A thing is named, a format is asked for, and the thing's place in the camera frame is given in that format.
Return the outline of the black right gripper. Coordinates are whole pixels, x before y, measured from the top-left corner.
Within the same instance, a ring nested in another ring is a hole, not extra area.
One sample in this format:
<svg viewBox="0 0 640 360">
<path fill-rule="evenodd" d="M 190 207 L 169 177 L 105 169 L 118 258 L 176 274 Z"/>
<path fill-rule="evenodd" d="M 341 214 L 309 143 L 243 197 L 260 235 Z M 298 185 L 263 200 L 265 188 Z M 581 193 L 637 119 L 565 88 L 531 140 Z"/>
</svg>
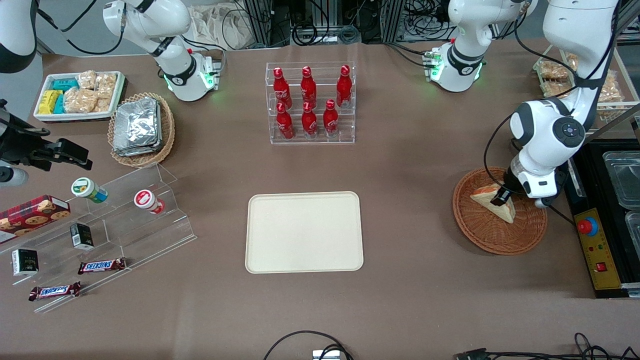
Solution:
<svg viewBox="0 0 640 360">
<path fill-rule="evenodd" d="M 93 162 L 89 150 L 70 140 L 59 140 L 59 155 L 55 144 L 45 139 L 51 134 L 46 128 L 36 128 L 14 116 L 6 109 L 6 100 L 0 101 L 1 160 L 11 165 L 32 166 L 50 171 L 53 162 L 62 162 L 91 171 Z"/>
</svg>

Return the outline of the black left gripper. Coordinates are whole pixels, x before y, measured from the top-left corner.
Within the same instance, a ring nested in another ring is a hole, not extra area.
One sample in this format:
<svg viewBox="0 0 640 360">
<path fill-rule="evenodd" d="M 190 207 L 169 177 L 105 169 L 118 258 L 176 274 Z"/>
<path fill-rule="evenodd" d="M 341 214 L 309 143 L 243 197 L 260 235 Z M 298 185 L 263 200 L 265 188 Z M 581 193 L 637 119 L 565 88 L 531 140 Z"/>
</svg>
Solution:
<svg viewBox="0 0 640 360">
<path fill-rule="evenodd" d="M 525 195 L 526 192 L 511 167 L 507 167 L 503 174 L 503 186 L 499 187 L 490 203 L 496 207 L 503 207 L 510 200 L 512 194 Z"/>
</svg>

